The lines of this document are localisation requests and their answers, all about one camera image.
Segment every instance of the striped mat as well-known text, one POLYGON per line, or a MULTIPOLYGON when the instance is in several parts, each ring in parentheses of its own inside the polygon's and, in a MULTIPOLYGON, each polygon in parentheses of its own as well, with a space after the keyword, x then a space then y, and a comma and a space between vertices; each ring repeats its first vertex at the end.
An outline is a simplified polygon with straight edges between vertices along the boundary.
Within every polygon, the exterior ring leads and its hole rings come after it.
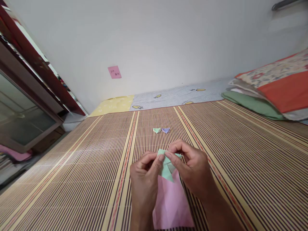
MULTIPOLYGON (((90 117, 0 196, 0 230, 128 230, 129 166, 178 138, 208 154, 246 230, 308 230, 308 139, 298 131, 308 126, 226 100, 90 117)), ((208 230, 200 201, 184 189, 195 228, 172 230, 208 230)))

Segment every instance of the pink cloth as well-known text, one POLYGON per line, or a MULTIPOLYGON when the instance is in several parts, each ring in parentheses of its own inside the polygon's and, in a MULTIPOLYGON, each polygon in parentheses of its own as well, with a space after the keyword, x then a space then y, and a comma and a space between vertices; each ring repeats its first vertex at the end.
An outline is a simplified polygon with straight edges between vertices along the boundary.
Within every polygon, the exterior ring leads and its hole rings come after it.
POLYGON ((11 155, 15 160, 17 161, 23 161, 23 160, 27 160, 31 157, 31 155, 27 152, 20 154, 19 152, 16 152, 10 148, 7 148, 3 145, 0 144, 0 152, 6 152, 9 155, 11 155))
POLYGON ((194 227, 178 170, 173 172, 172 177, 174 183, 158 176, 158 194, 153 210, 155 229, 194 227))

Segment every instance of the floor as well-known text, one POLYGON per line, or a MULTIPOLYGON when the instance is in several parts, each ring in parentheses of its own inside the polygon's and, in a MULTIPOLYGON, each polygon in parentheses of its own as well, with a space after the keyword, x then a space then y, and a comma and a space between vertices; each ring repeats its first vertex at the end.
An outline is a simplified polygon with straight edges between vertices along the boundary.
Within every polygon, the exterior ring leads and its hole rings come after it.
MULTIPOLYGON (((25 170, 29 170, 36 162, 38 162, 43 156, 46 155, 46 153, 48 153, 51 149, 53 149, 61 140, 63 140, 67 135, 69 134, 69 132, 64 133, 55 143, 53 143, 46 151, 44 151, 42 154, 40 155, 36 155, 35 157, 33 157, 31 159, 31 162, 29 164, 27 164, 25 166, 25 170)), ((6 191, 7 188, 9 188, 15 181, 17 181, 22 175, 20 175, 19 177, 17 177, 16 179, 14 179, 11 183, 9 183, 5 188, 3 188, 2 190, 0 190, 0 195, 6 191)))

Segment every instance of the green cloth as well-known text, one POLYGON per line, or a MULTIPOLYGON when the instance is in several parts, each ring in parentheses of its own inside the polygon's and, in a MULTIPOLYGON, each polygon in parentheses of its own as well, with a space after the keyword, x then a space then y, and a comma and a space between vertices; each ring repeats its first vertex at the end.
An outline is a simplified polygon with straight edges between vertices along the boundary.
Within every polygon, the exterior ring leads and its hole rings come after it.
POLYGON ((266 118, 272 120, 287 120, 274 106, 272 106, 265 99, 248 96, 235 91, 223 92, 221 96, 258 114, 261 114, 266 118))
MULTIPOLYGON (((159 149, 157 155, 164 155, 165 152, 166 152, 166 150, 159 149)), ((175 154, 179 158, 182 157, 182 155, 180 155, 180 154, 177 154, 177 153, 175 153, 175 154)), ((174 172, 174 170, 175 170, 175 167, 171 163, 171 160, 169 160, 168 157, 165 156, 163 166, 162 166, 161 171, 160 171, 160 175, 163 178, 165 178, 165 179, 174 183, 173 178, 172 178, 172 173, 174 172)))

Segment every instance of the green origami piece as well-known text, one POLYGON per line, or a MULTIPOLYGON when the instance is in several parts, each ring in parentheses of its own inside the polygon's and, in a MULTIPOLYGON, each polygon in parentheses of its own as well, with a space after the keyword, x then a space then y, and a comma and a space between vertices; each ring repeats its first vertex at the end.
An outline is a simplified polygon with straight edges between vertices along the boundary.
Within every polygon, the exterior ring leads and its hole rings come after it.
POLYGON ((153 131, 158 134, 161 131, 161 128, 153 128, 153 131))
MULTIPOLYGON (((159 149, 157 155, 164 155, 165 152, 166 152, 166 150, 159 149)), ((180 155, 180 154, 177 154, 177 153, 175 153, 175 154, 179 158, 182 157, 182 155, 180 155)), ((165 179, 174 183, 173 178, 172 178, 172 173, 174 172, 174 170, 175 170, 175 167, 171 163, 171 160, 169 160, 168 157, 165 156, 163 166, 162 166, 161 171, 160 171, 160 175, 163 178, 165 178, 165 179)))

